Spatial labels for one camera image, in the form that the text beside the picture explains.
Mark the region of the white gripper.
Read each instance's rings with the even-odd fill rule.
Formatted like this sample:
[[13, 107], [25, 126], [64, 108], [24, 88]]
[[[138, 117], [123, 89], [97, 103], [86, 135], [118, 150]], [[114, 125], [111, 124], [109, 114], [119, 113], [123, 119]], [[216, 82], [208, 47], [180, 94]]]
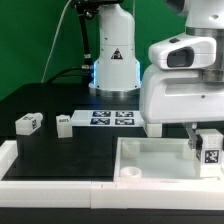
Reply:
[[149, 66], [143, 75], [139, 111], [146, 123], [184, 123], [188, 145], [201, 150], [197, 124], [224, 120], [224, 83], [203, 82], [198, 70], [163, 71]]

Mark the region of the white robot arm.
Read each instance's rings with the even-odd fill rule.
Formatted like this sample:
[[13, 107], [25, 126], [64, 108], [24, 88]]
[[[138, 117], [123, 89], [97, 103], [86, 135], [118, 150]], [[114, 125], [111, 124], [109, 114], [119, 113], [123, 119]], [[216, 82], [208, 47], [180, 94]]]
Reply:
[[100, 15], [100, 55], [90, 91], [140, 93], [147, 124], [189, 125], [224, 120], [224, 0], [164, 0], [186, 17], [185, 32], [149, 47], [151, 65], [135, 58], [135, 21], [122, 0], [81, 0], [84, 15]]

